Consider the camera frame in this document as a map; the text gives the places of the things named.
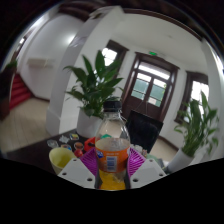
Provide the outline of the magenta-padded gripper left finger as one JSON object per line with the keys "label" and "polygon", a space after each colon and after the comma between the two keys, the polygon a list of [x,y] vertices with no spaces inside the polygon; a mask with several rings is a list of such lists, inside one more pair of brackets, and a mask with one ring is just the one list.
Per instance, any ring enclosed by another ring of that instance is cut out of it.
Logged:
{"label": "magenta-padded gripper left finger", "polygon": [[78,186],[96,189],[99,176],[95,149],[90,149],[80,158],[71,159],[58,176]]}

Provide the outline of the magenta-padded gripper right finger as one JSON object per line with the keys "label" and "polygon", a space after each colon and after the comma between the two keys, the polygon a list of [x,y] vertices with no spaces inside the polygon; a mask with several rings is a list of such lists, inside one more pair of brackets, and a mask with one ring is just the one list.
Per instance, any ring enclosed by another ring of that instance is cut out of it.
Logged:
{"label": "magenta-padded gripper right finger", "polygon": [[146,186],[166,176],[154,159],[146,159],[133,148],[129,151],[127,174],[130,189]]}

